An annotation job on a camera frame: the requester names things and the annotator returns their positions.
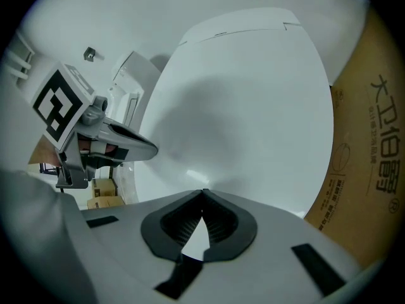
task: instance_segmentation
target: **brown cardboard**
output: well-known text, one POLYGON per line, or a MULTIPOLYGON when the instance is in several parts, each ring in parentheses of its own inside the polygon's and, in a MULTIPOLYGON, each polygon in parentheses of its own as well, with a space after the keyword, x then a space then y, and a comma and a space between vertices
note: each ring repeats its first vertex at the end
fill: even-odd
POLYGON ((106 208, 125 205, 121 196, 100 196, 87 201, 87 208, 106 208))
POLYGON ((117 188, 113 179, 91 180, 93 198, 100 196, 116 196, 117 188))
POLYGON ((305 217, 364 267, 387 254, 404 213, 404 69, 389 31, 370 10, 331 88, 332 157, 305 217))

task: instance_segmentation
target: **black strip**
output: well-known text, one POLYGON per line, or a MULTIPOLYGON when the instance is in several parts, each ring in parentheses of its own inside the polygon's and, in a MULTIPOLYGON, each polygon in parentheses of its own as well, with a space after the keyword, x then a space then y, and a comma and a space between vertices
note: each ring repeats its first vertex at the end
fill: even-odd
POLYGON ((293 246, 291 250, 324 296, 341 288, 345 282, 310 244, 293 246))
POLYGON ((181 254, 170 278, 155 288, 177 300, 203 269, 203 262, 181 254))
POLYGON ((118 219, 115 216, 105 216, 100 218, 95 218, 94 220, 87 220, 87 225, 92 229, 93 227, 102 226, 116 222, 118 219))

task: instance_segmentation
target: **cardboard box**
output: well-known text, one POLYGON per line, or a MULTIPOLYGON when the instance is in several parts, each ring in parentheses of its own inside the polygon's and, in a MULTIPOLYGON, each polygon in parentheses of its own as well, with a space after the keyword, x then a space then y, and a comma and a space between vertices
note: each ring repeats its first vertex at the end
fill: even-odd
POLYGON ((100 196, 116 196, 117 186, 113 179, 93 179, 91 180, 93 198, 100 196))
POLYGON ((332 157, 305 217, 363 267, 388 253, 404 214, 404 68, 393 38, 371 9, 331 88, 332 157))
POLYGON ((121 196, 100 196, 87 201, 87 208, 106 208, 125 205, 121 196))

